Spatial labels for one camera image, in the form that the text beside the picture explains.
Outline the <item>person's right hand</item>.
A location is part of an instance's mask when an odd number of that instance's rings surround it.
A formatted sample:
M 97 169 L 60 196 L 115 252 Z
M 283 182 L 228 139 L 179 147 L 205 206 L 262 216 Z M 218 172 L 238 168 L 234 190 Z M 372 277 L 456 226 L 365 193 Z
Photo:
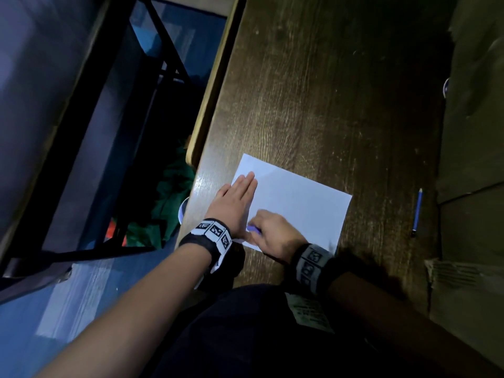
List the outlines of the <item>person's right hand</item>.
M 294 228 L 283 216 L 278 215 L 275 238 L 267 241 L 246 242 L 257 246 L 260 251 L 269 257 L 283 264 L 291 264 L 295 252 L 302 246 L 308 244 L 306 238 Z

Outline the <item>person's left hand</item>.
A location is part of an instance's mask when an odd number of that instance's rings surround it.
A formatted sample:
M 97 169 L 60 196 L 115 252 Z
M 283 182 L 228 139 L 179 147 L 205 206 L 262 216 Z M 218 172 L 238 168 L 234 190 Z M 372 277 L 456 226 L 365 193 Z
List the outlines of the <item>person's left hand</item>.
M 212 200 L 204 218 L 214 218 L 223 222 L 229 228 L 233 239 L 247 239 L 246 225 L 249 208 L 257 186 L 258 181 L 254 172 L 249 172 L 246 176 L 240 175 L 231 184 L 231 188 L 224 197 Z

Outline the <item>white paper sheet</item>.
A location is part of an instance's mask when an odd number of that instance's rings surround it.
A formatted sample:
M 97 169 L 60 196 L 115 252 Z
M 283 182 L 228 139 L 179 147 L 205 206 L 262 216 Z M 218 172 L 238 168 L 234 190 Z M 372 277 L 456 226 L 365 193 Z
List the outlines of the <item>white paper sheet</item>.
M 233 182 L 249 172 L 255 174 L 258 186 L 245 223 L 266 209 L 283 216 L 310 243 L 337 252 L 350 194 L 243 154 Z

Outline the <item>person's right forearm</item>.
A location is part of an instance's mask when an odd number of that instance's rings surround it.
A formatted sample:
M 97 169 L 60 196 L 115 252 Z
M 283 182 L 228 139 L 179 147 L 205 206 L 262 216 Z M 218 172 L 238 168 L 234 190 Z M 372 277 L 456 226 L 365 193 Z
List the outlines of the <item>person's right forearm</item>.
M 504 370 L 456 336 L 351 272 L 333 280 L 327 294 L 373 337 L 432 378 L 504 378 Z

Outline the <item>marker-printed left wrist band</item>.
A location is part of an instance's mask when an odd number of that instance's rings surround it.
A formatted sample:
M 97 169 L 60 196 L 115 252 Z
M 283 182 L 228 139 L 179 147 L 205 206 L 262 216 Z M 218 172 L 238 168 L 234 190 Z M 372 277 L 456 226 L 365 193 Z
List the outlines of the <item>marker-printed left wrist band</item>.
M 205 248 L 212 257 L 209 267 L 209 273 L 212 274 L 221 266 L 231 243 L 229 228 L 217 219 L 208 218 L 185 235 L 179 242 L 179 246 L 196 244 Z

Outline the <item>marker-printed wrist band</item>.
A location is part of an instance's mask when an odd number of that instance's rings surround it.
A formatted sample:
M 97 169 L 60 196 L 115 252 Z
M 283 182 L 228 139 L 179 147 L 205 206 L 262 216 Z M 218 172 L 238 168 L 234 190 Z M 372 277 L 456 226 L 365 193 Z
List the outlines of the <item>marker-printed wrist band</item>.
M 336 256 L 331 252 L 313 243 L 302 245 L 294 254 L 291 266 L 297 282 L 312 295 L 318 295 L 319 283 L 324 281 L 324 270 Z
M 229 228 L 217 219 L 208 218 L 185 235 L 179 242 L 179 246 L 196 244 L 205 248 L 212 257 L 209 267 L 209 273 L 212 274 L 221 266 L 231 243 Z

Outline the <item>green cloth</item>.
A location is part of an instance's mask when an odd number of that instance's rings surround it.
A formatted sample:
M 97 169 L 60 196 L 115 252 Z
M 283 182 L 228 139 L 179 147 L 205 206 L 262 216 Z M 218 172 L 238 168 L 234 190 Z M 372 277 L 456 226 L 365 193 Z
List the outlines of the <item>green cloth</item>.
M 154 190 L 134 202 L 140 205 L 133 212 L 123 246 L 160 249 L 180 225 L 180 205 L 190 195 L 195 172 L 186 163 L 186 147 L 177 144 L 155 179 Z

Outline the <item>marker-printed right wrist band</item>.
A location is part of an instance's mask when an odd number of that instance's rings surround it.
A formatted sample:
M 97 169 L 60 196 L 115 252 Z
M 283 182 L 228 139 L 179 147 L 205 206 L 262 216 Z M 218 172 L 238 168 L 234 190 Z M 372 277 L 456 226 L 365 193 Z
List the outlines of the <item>marker-printed right wrist band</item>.
M 313 243 L 302 245 L 294 254 L 291 266 L 297 282 L 312 295 L 318 295 L 319 283 L 324 281 L 324 270 L 336 256 L 331 252 Z

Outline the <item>pale label on clothing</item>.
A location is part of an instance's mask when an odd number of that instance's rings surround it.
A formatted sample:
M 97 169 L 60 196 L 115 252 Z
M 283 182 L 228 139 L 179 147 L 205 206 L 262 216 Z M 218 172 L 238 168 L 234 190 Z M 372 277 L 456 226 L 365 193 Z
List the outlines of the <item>pale label on clothing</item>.
M 285 292 L 287 305 L 299 325 L 334 334 L 322 306 L 315 300 Z

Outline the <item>person's dark clothing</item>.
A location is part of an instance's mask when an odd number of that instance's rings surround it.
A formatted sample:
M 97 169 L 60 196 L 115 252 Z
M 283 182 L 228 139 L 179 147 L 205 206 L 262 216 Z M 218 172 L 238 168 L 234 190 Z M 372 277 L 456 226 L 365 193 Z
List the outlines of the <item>person's dark clothing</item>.
M 299 325 L 283 286 L 249 285 L 208 297 L 178 315 L 146 376 L 429 377 L 371 338 L 337 305 L 320 305 L 334 334 Z

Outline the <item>red item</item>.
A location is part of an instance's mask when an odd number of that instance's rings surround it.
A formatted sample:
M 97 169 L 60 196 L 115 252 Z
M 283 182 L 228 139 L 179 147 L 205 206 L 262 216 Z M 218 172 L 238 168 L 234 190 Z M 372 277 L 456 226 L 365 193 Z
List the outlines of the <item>red item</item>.
M 121 238 L 122 239 L 122 247 L 127 246 L 127 228 L 122 232 L 118 232 L 117 230 L 117 221 L 115 218 L 111 218 L 107 231 L 105 233 L 104 242 L 109 241 L 111 239 Z

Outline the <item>blue pencil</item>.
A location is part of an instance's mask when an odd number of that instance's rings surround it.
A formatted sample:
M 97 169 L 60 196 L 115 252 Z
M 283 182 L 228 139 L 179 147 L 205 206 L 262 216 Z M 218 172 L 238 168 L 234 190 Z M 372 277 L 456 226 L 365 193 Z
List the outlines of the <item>blue pencil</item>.
M 416 237 L 416 234 L 417 234 L 418 225 L 419 225 L 419 217 L 420 217 L 422 198 L 423 198 L 423 188 L 419 188 L 418 196 L 417 196 L 417 201 L 416 201 L 416 205 L 415 205 L 414 217 L 413 217 L 413 225 L 412 225 L 412 230 L 411 230 L 411 238 Z

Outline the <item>cardboard box with printed label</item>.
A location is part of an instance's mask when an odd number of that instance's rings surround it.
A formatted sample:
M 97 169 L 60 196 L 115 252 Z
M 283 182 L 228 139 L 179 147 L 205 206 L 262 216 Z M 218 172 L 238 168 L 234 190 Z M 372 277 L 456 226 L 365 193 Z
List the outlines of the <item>cardboard box with printed label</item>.
M 504 370 L 504 184 L 440 209 L 430 319 Z

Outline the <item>large cardboard box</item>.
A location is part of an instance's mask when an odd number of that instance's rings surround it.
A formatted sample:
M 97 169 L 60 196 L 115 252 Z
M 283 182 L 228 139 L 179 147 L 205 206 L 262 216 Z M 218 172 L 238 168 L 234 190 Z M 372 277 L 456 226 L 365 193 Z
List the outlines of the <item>large cardboard box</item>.
M 439 204 L 504 183 L 504 0 L 459 0 L 449 31 Z

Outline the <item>black metal frame table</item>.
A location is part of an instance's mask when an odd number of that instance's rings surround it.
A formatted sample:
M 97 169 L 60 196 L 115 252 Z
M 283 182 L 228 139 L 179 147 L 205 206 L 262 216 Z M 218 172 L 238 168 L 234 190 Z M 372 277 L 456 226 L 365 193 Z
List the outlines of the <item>black metal frame table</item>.
M 0 239 L 0 305 L 44 287 L 40 277 L 54 264 L 73 261 L 78 251 L 42 249 L 99 96 L 119 52 L 129 17 L 142 2 L 161 39 L 168 80 L 192 82 L 152 0 L 104 0 L 90 32 L 72 90 L 42 143 L 42 150 Z

